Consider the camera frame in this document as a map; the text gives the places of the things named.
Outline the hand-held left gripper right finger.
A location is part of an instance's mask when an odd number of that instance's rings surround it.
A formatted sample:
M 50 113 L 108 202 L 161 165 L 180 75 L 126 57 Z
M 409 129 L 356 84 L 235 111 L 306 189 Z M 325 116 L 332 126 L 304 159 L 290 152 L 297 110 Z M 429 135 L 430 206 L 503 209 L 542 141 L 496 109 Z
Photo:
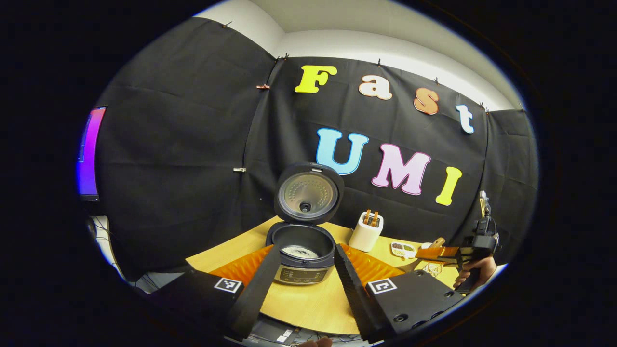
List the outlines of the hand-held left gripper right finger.
M 361 279 L 351 248 L 337 244 L 335 267 L 361 338 L 369 343 L 415 333 L 464 299 L 423 270 Z

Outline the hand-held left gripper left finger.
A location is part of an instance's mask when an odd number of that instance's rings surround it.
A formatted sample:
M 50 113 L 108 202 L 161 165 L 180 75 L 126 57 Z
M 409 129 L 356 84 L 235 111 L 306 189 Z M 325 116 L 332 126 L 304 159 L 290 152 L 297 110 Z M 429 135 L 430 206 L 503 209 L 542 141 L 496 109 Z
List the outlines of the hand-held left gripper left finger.
M 270 245 L 212 273 L 192 269 L 145 298 L 192 329 L 241 341 L 249 336 L 281 262 Z

